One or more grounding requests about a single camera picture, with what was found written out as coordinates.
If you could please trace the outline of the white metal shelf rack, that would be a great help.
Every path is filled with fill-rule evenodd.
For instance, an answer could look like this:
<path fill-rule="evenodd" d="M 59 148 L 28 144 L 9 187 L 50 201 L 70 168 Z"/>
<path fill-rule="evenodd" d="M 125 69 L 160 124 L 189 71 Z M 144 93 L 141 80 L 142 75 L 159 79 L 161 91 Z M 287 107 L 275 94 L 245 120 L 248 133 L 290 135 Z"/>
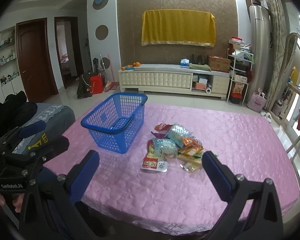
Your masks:
<path fill-rule="evenodd" d="M 241 38 L 233 36 L 228 41 L 227 59 L 230 60 L 230 84 L 226 100 L 237 104 L 244 103 L 252 81 L 254 54 Z"/>

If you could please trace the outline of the red snack pouch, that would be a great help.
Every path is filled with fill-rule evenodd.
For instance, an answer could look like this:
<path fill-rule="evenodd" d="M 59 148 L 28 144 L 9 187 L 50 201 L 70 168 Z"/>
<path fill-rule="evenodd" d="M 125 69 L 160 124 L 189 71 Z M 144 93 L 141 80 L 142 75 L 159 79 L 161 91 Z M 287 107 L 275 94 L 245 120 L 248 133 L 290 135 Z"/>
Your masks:
<path fill-rule="evenodd" d="M 173 125 L 161 123 L 161 124 L 158 124 L 157 126 L 155 126 L 154 130 L 158 131 L 158 132 L 161 132 L 161 131 L 167 132 L 172 127 L 173 127 Z"/>

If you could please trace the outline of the blue plastic basket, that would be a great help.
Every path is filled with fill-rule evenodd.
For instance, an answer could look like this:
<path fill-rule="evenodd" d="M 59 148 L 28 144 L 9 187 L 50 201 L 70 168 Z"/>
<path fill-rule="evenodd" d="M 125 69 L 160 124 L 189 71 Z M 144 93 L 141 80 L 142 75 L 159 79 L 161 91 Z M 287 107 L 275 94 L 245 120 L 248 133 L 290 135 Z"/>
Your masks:
<path fill-rule="evenodd" d="M 82 120 L 98 147 L 125 154 L 144 122 L 145 94 L 115 93 Z"/>

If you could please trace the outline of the pink quilted tablecloth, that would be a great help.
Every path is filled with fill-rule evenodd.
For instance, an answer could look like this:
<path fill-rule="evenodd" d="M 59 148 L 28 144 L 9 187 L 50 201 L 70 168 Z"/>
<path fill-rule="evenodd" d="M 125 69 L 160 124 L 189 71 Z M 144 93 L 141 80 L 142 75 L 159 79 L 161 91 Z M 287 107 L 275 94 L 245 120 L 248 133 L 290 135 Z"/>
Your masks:
<path fill-rule="evenodd" d="M 184 171 L 177 159 L 166 172 L 142 171 L 147 142 L 160 123 L 180 124 L 234 174 L 273 180 L 282 211 L 299 197 L 297 178 L 271 124 L 258 115 L 145 105 L 144 123 L 125 154 L 98 149 L 100 165 L 82 202 L 108 217 L 169 235 L 209 230 L 226 207 L 204 170 Z"/>

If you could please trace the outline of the yellow cloth cover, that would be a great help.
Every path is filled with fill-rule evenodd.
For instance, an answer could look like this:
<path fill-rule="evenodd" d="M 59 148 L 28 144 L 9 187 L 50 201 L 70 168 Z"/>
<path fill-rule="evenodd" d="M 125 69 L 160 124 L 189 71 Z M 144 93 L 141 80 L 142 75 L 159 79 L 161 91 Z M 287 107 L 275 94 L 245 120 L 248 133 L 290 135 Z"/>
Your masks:
<path fill-rule="evenodd" d="M 142 14 L 141 45 L 213 47 L 215 17 L 210 12 L 185 9 L 146 10 Z"/>

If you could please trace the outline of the teal striped snack bag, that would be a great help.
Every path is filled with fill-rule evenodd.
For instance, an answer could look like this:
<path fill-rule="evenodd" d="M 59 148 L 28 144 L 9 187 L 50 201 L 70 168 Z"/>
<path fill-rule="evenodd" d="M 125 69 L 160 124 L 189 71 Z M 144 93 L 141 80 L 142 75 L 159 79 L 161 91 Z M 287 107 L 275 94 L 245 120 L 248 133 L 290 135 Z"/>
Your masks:
<path fill-rule="evenodd" d="M 183 147 L 183 139 L 188 138 L 191 135 L 192 132 L 179 124 L 173 125 L 166 134 L 168 139 L 172 140 L 178 147 Z"/>
<path fill-rule="evenodd" d="M 152 139 L 154 155 L 159 158 L 176 158 L 178 146 L 170 139 Z"/>

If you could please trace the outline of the dark wooden door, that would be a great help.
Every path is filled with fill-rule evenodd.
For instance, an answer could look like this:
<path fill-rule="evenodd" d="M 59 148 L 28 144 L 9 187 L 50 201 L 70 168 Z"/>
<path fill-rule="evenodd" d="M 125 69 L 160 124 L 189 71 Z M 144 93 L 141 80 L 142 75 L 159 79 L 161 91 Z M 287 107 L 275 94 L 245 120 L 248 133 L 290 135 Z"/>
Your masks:
<path fill-rule="evenodd" d="M 44 102 L 58 93 L 47 42 L 47 19 L 17 23 L 17 61 L 27 98 Z"/>

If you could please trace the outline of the cardboard box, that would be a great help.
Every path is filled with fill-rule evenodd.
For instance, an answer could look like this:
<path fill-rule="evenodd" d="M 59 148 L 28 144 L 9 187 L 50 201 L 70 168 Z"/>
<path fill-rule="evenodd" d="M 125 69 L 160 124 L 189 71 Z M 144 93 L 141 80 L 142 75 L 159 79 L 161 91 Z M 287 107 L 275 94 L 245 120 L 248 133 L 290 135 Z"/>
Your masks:
<path fill-rule="evenodd" d="M 217 56 L 208 56 L 208 66 L 213 71 L 228 73 L 230 71 L 230 59 Z"/>

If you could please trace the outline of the tissue box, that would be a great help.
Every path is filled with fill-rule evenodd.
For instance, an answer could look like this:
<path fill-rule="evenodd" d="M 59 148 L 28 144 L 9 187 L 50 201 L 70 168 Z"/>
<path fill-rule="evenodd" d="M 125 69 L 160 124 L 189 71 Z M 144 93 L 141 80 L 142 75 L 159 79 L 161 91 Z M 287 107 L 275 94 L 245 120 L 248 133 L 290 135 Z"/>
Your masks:
<path fill-rule="evenodd" d="M 182 67 L 188 67 L 190 65 L 189 59 L 181 59 L 180 66 Z"/>

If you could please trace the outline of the silver standing air conditioner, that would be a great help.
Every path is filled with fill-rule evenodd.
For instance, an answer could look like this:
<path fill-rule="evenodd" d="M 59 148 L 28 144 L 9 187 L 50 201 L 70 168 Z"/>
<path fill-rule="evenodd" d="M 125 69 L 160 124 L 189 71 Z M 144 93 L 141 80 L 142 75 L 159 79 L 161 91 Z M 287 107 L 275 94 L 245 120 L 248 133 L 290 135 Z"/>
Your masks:
<path fill-rule="evenodd" d="M 264 89 L 270 53 L 270 18 L 266 8 L 251 5 L 251 53 L 254 55 L 252 80 L 249 83 L 246 99 L 249 101 L 259 88 Z"/>

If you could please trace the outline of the purple snack packet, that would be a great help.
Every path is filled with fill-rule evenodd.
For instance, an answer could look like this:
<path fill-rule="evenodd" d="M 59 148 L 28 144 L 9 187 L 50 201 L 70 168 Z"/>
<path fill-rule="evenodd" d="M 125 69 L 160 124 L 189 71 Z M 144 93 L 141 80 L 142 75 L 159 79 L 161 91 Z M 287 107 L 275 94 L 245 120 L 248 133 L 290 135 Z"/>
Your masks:
<path fill-rule="evenodd" d="M 166 138 L 166 134 L 165 133 L 154 133 L 151 132 L 153 134 L 154 137 L 156 137 L 157 139 L 164 139 Z"/>

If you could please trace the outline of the pink gift bag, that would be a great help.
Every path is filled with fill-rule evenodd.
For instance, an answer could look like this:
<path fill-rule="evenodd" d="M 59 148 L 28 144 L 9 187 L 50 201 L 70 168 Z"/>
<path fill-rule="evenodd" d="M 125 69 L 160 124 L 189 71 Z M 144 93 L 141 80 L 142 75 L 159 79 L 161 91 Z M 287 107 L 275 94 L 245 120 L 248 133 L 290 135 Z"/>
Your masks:
<path fill-rule="evenodd" d="M 247 107 L 257 113 L 260 113 L 267 102 L 264 92 L 259 88 L 254 92 L 247 103 Z"/>

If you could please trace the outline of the yellow orange snack bag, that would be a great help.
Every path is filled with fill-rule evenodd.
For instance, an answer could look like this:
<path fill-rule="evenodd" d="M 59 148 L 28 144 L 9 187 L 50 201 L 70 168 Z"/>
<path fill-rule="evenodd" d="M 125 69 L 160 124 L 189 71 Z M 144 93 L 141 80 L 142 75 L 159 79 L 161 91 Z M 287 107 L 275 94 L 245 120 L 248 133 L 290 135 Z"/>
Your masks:
<path fill-rule="evenodd" d="M 204 148 L 202 146 L 184 146 L 178 149 L 178 154 L 183 154 L 186 156 L 194 156 L 200 153 Z"/>

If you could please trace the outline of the green scallion cracker pack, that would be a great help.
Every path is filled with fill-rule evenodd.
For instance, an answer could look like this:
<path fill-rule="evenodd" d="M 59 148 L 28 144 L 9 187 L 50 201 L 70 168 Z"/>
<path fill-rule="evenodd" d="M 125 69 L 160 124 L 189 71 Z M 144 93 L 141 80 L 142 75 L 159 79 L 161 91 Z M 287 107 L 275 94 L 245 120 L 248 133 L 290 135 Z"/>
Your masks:
<path fill-rule="evenodd" d="M 184 154 L 178 155 L 178 160 L 181 161 L 180 167 L 187 172 L 195 172 L 201 170 L 202 167 L 202 160 L 200 158 L 194 156 L 188 156 Z"/>

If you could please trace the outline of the white TV cabinet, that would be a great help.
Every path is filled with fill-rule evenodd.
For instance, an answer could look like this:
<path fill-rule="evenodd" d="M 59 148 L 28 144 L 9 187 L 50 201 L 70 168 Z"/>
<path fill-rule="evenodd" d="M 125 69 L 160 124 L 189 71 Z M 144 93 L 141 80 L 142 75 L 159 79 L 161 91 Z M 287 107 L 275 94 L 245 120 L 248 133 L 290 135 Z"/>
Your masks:
<path fill-rule="evenodd" d="M 120 90 L 209 96 L 226 99 L 230 74 L 181 67 L 175 64 L 142 64 L 119 70 Z"/>

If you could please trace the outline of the oranges on plate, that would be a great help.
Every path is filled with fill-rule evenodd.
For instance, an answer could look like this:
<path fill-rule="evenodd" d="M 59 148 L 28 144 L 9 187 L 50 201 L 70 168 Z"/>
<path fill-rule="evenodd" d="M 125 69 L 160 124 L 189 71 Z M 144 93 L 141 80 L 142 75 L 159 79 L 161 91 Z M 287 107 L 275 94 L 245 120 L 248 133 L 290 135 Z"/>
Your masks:
<path fill-rule="evenodd" d="M 125 70 L 134 70 L 134 68 L 136 67 L 140 67 L 141 66 L 141 63 L 140 62 L 134 62 L 132 64 L 128 64 L 126 66 L 122 66 L 121 67 L 121 70 L 122 71 L 125 71 Z"/>

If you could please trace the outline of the orange snack packet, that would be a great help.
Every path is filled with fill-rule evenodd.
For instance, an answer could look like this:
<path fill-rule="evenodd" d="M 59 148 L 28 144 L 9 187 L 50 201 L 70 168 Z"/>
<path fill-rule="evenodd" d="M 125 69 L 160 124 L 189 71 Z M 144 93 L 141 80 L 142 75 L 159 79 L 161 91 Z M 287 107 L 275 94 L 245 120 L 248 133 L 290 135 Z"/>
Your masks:
<path fill-rule="evenodd" d="M 182 138 L 182 142 L 184 146 L 202 147 L 202 143 L 195 137 Z"/>

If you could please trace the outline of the red yellow snack bag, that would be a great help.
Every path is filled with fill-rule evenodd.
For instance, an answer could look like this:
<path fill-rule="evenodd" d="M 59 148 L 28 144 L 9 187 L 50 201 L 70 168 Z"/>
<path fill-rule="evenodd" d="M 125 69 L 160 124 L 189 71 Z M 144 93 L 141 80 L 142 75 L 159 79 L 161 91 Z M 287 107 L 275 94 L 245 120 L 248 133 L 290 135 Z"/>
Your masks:
<path fill-rule="evenodd" d="M 152 172 L 167 172 L 168 162 L 162 158 L 144 157 L 141 169 Z"/>

